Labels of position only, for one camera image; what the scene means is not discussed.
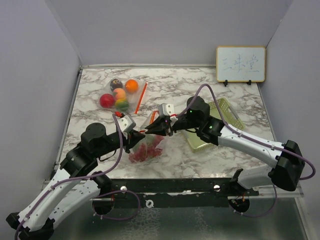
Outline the dark purple grape bunch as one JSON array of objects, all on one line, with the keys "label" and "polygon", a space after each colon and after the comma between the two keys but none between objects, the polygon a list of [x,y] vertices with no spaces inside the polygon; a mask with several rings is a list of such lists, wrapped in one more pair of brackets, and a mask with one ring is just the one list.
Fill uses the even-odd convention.
[{"label": "dark purple grape bunch", "polygon": [[136,146],[133,147],[128,159],[132,163],[143,163],[163,154],[165,138],[161,135],[147,134]]}]

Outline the clear zip bag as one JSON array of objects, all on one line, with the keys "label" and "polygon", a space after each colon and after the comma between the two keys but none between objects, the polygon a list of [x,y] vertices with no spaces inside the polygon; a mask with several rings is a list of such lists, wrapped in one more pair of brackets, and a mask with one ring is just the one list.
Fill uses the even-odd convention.
[{"label": "clear zip bag", "polygon": [[103,110],[137,114],[148,82],[132,78],[112,78],[99,92],[97,106]]},{"label": "clear zip bag", "polygon": [[[138,128],[145,135],[145,127],[152,124],[159,116],[159,111],[153,111]],[[131,150],[128,159],[132,163],[143,163],[160,157],[166,146],[166,138],[162,135],[147,134]]]}]

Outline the yellow green mango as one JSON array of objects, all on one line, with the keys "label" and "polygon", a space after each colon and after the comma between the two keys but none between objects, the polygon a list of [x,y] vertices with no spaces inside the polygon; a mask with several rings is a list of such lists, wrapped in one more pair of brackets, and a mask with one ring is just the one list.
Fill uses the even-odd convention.
[{"label": "yellow green mango", "polygon": [[118,99],[115,101],[115,108],[118,111],[125,112],[130,108],[130,104],[125,98]]}]

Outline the clear zip top bag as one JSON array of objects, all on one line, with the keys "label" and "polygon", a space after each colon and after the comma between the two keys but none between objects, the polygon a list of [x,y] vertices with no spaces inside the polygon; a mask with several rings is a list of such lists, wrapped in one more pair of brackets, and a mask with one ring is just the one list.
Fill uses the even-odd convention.
[{"label": "clear zip top bag", "polygon": [[148,82],[132,78],[112,78],[99,92],[97,106],[103,110],[137,114]]}]

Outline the red apple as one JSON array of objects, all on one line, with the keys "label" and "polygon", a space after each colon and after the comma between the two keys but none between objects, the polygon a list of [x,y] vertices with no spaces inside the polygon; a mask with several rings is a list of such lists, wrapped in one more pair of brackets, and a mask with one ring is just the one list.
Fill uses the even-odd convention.
[{"label": "red apple", "polygon": [[115,105],[114,96],[109,93],[101,95],[99,98],[99,105],[105,109],[112,108]]}]

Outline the peach orange pink fruit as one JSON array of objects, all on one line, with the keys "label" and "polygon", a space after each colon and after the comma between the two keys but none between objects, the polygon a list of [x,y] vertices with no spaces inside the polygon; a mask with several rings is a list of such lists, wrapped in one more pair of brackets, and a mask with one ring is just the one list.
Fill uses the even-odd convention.
[{"label": "peach orange pink fruit", "polygon": [[126,99],[126,91],[123,88],[116,88],[113,91],[113,96],[115,100]]}]

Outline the dark purple plum fruit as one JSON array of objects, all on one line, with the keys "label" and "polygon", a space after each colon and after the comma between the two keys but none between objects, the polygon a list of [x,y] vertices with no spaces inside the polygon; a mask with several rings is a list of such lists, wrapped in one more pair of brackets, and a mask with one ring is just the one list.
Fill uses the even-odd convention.
[{"label": "dark purple plum fruit", "polygon": [[122,89],[123,88],[123,83],[118,79],[114,78],[110,81],[109,83],[110,90],[113,92],[115,89]]}]

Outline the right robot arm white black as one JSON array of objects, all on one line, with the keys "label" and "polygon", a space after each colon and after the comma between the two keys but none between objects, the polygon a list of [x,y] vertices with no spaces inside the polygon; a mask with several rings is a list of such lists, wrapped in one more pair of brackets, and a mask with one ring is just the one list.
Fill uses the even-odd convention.
[{"label": "right robot arm white black", "polygon": [[169,103],[160,105],[158,113],[158,118],[146,126],[147,135],[172,136],[177,131],[195,129],[196,135],[206,143],[232,148],[264,162],[264,166],[235,172],[229,189],[236,196],[267,185],[293,192],[302,180],[305,162],[296,142],[275,142],[243,132],[211,116],[209,104],[199,96],[187,100],[186,113],[176,115]]}]

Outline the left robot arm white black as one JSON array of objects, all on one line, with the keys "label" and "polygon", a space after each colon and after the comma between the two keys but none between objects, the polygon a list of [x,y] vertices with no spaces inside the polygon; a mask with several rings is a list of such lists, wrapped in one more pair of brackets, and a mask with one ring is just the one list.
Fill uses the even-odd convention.
[{"label": "left robot arm white black", "polygon": [[132,149],[145,135],[134,129],[135,123],[122,119],[116,132],[107,134],[101,123],[86,127],[80,142],[70,150],[59,169],[36,199],[24,210],[6,218],[15,229],[16,240],[48,240],[54,230],[89,199],[103,198],[112,192],[108,170],[93,172],[98,159],[119,150]]}]

